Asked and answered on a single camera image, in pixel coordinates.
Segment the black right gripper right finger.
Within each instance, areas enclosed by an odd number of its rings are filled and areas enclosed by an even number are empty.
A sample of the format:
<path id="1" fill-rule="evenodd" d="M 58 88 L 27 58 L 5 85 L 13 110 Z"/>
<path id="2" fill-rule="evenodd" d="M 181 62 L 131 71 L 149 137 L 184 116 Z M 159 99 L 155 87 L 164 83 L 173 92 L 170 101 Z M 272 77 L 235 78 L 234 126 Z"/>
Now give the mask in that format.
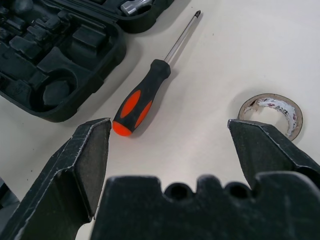
<path id="1" fill-rule="evenodd" d="M 230 119 L 227 127 L 243 175 L 251 187 L 257 174 L 274 171 L 297 172 L 307 176 L 317 187 L 320 186 L 320 166 L 275 126 Z"/>

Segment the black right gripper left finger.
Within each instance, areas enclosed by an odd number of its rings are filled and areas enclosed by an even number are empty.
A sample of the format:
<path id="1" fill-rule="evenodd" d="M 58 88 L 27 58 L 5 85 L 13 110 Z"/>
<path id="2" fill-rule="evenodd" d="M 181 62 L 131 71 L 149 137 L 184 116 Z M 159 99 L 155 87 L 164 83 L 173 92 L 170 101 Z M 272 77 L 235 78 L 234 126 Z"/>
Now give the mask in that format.
<path id="1" fill-rule="evenodd" d="M 110 118 L 88 121 L 48 160 L 4 227 L 2 240 L 74 240 L 94 218 L 105 181 Z"/>

